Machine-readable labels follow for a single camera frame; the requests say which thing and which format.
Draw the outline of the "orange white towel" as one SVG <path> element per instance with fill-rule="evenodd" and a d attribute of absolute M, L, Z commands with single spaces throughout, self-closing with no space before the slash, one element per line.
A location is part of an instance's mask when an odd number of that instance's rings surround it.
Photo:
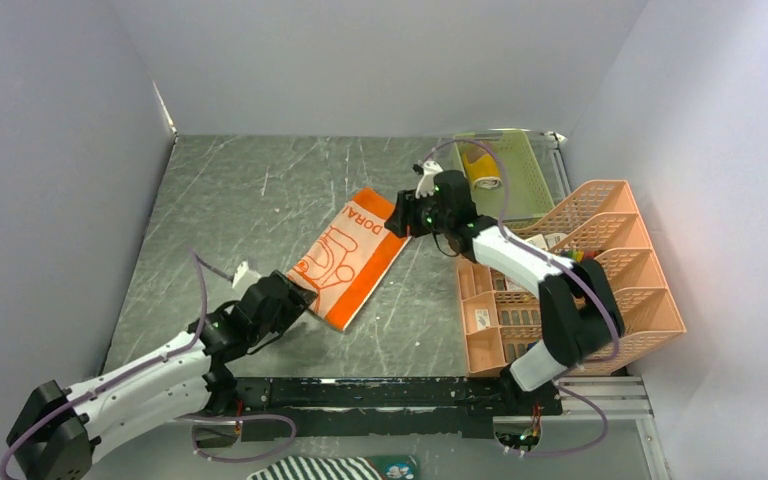
<path fill-rule="evenodd" d="M 395 205 L 366 187 L 355 194 L 288 271 L 317 294 L 312 312 L 343 332 L 408 243 L 385 228 Z"/>

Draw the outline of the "brown yellow bear towel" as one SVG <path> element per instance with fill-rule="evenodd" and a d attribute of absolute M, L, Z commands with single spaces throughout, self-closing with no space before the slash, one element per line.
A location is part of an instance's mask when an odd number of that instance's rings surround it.
<path fill-rule="evenodd" d="M 460 158 L 473 189 L 494 190 L 502 186 L 500 170 L 491 153 L 483 146 L 462 147 Z"/>

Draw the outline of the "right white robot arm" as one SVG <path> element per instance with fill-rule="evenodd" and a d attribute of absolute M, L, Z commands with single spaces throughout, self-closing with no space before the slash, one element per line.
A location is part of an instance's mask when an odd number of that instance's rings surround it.
<path fill-rule="evenodd" d="M 426 160 L 414 166 L 416 187 L 398 192 L 385 222 L 399 238 L 443 237 L 452 254 L 492 268 L 538 301 L 541 338 L 502 370 L 502 406 L 522 414 L 537 388 L 566 374 L 604 347 L 617 356 L 624 324 L 605 270 L 594 259 L 575 261 L 517 237 L 495 217 L 481 215 L 459 170 Z"/>

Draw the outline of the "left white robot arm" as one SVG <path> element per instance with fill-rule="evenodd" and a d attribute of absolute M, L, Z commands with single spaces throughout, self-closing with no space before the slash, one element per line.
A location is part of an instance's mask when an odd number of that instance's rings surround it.
<path fill-rule="evenodd" d="M 228 363 L 281 339 L 317 295 L 280 271 L 262 276 L 242 263 L 233 280 L 246 284 L 242 297 L 210 311 L 201 264 L 196 273 L 200 312 L 186 330 L 107 374 L 32 391 L 7 435 L 1 478 L 15 461 L 28 479 L 79 479 L 110 451 L 169 420 L 239 411 Z"/>

